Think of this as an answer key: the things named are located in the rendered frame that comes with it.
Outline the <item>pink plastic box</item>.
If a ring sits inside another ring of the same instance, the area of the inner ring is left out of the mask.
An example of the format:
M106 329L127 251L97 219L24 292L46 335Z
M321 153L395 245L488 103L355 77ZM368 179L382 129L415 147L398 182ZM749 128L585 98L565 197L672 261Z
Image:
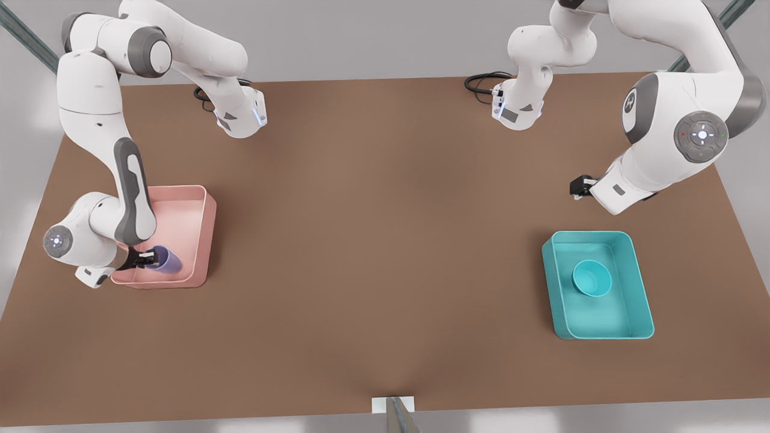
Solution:
M153 269L124 269L113 273L113 283L135 289L200 287L206 281L217 203L200 185L150 186L149 199L156 214L156 232L137 250L163 246L175 253L178 273Z

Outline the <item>teal bowl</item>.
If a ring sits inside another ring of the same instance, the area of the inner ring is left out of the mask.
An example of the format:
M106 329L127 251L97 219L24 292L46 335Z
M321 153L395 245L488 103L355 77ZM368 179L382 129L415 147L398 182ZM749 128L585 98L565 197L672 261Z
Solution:
M574 288L586 296L600 298L608 294L613 279L606 266L596 260L583 260L572 270L571 280Z

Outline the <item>teal plastic box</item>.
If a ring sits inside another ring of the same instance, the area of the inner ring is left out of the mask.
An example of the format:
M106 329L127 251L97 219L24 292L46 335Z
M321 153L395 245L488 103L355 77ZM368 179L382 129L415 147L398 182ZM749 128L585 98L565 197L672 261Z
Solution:
M637 255L627 233L558 231L541 251L558 337L629 340L654 334Z

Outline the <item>purple cup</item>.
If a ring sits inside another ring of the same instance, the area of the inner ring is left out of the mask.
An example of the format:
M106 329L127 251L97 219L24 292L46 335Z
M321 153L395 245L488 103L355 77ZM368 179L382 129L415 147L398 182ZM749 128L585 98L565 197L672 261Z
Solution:
M146 253L150 254L145 265L146 269L160 274L172 275L179 273L183 268L182 261L176 253L165 246L153 246Z

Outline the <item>silver frame post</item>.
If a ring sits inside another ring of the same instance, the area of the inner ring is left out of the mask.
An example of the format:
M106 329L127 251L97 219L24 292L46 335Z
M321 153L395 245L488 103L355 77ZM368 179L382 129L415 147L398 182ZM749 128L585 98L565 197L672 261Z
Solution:
M415 402L413 396L388 396L371 398L372 414L385 414L387 433L421 433L413 420Z
M28 52L41 61L53 74L58 73L60 57L44 41L27 27L27 24L0 0L0 26L22 44Z
M724 42L724 46L727 47L734 62L740 67L744 68L737 49L728 36L728 29L749 9L757 0L730 0L726 8L720 12L720 14L713 14L713 11L709 10L710 17L714 22L715 30L718 31L721 41ZM684 53L679 57L669 68L668 72L688 72L691 69L691 60Z

